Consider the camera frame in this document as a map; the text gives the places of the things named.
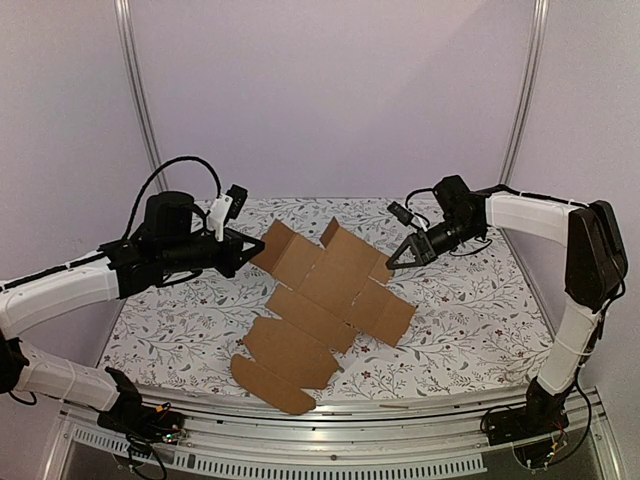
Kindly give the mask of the brown cardboard box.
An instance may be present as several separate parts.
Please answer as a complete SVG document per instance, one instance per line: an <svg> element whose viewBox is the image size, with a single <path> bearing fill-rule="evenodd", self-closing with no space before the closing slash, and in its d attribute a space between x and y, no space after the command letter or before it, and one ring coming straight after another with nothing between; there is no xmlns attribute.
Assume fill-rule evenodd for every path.
<svg viewBox="0 0 640 480"><path fill-rule="evenodd" d="M283 222L262 237L252 263L277 282L243 338L249 354L231 358L235 382L291 415L315 409L313 390L324 390L356 337L366 334L397 346L415 306L392 293L387 256L332 219L314 244Z"/></svg>

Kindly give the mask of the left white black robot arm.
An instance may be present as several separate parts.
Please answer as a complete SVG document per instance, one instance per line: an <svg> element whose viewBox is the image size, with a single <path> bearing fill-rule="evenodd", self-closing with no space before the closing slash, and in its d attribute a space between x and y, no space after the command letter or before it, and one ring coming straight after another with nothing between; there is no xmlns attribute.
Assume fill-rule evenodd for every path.
<svg viewBox="0 0 640 480"><path fill-rule="evenodd" d="M234 185L206 209L193 196L167 191L148 198L137 229L87 255L1 285L1 391L43 394L109 412L128 434L148 426L148 412L131 380L22 342L30 328L85 306L124 300L151 287L189 282L206 270L226 278L265 244L228 227L248 192Z"/></svg>

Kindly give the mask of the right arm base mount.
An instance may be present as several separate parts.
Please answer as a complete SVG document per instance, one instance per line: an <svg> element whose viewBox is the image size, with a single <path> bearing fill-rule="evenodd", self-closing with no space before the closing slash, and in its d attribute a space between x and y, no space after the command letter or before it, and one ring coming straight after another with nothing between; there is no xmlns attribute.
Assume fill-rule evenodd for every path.
<svg viewBox="0 0 640 480"><path fill-rule="evenodd" d="M529 384L525 405L515 409L491 408L480 421L480 430L491 446L549 434L569 426L565 401L575 381L558 394L547 392L535 377Z"/></svg>

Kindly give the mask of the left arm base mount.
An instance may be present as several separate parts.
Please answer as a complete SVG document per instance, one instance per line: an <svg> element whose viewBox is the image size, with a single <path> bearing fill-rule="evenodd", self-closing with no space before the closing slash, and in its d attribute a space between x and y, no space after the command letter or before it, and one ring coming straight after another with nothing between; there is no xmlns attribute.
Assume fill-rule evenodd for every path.
<svg viewBox="0 0 640 480"><path fill-rule="evenodd" d="M173 411L168 403L160 409L144 406L142 396L133 382L121 371L107 367L105 371L116 383L118 397L107 411L101 411L97 424L105 429L135 435L149 443L169 442L168 435L184 427L184 415Z"/></svg>

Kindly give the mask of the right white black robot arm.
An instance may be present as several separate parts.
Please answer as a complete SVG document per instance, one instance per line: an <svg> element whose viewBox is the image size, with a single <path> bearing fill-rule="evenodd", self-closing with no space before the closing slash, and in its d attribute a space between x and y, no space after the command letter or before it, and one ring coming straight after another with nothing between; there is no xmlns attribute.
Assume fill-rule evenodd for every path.
<svg viewBox="0 0 640 480"><path fill-rule="evenodd" d="M626 292L628 259L614 209L605 200L582 203L503 184L473 191L458 175L429 191L442 222L417 226L391 255L388 269L404 268L399 259L406 251L413 257L409 267L424 267L468 240L485 238L489 228L534 235L566 250L566 304L550 353L527 389L525 406L489 419L496 431L512 422L524 435L537 436L560 424L578 371L602 336L607 310Z"/></svg>

